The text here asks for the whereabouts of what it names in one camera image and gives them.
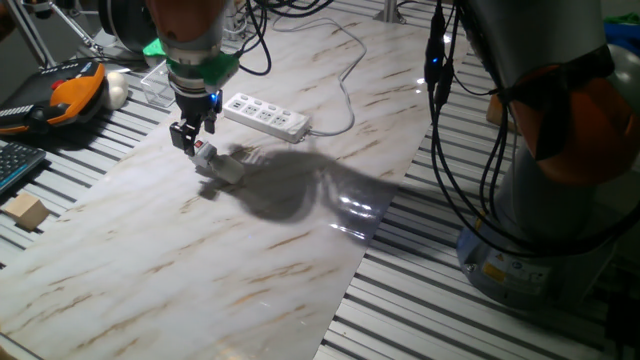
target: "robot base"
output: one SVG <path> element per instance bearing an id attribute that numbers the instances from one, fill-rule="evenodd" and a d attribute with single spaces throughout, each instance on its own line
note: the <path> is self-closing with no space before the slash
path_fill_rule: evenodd
<path id="1" fill-rule="evenodd" d="M 479 232 L 496 244 L 507 244 L 487 226 Z M 513 246 L 505 246 L 517 251 Z M 615 245 L 562 258 L 526 259 L 504 254 L 465 228 L 458 238 L 462 271 L 483 294 L 509 307 L 534 310 L 546 304 L 572 308 L 582 301 L 607 265 Z"/>

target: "white power strip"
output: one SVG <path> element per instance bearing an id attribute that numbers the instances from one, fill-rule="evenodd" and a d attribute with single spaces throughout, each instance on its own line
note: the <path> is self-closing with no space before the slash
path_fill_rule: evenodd
<path id="1" fill-rule="evenodd" d="M 224 116 L 292 144 L 300 142 L 311 121 L 309 116 L 241 93 L 224 104 Z"/>

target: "marble-pattern surface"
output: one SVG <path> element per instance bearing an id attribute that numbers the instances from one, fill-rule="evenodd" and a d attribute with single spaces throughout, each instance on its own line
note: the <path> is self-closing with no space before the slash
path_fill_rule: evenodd
<path id="1" fill-rule="evenodd" d="M 220 119 L 209 140 L 247 168 L 225 186 L 167 119 L 0 273 L 2 332 L 46 359 L 311 359 L 430 123 L 427 30 L 320 15 L 369 47 L 346 82 L 351 131 L 288 145 Z M 344 126 L 335 77 L 359 45 L 328 26 L 267 41 L 273 72 L 226 93 Z M 242 61 L 264 66 L 261 50 Z"/>

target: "black connector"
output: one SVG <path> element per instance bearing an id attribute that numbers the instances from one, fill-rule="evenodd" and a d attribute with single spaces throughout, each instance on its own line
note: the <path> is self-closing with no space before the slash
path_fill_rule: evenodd
<path id="1" fill-rule="evenodd" d="M 440 81 L 442 74 L 442 64 L 444 62 L 444 33 L 446 23 L 442 12 L 442 3 L 438 0 L 436 12 L 431 18 L 431 33 L 425 51 L 426 62 L 424 64 L 424 80 L 427 88 L 433 91 Z"/>
<path id="2" fill-rule="evenodd" d="M 442 68 L 442 75 L 440 76 L 440 82 L 438 83 L 438 89 L 436 90 L 435 102 L 436 109 L 444 106 L 449 100 L 449 94 L 451 93 L 451 84 L 453 82 L 453 61 L 449 60 Z"/>

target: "white egg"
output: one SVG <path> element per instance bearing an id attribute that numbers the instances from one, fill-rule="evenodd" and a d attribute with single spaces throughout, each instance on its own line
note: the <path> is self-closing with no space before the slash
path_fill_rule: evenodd
<path id="1" fill-rule="evenodd" d="M 112 87 L 119 87 L 125 93 L 129 91 L 129 83 L 127 82 L 127 79 L 119 72 L 110 72 L 109 75 L 107 75 L 107 81 L 109 82 L 109 89 Z"/>
<path id="2" fill-rule="evenodd" d="M 109 87 L 109 96 L 104 106 L 109 110 L 118 110 L 127 101 L 127 93 L 120 87 Z"/>

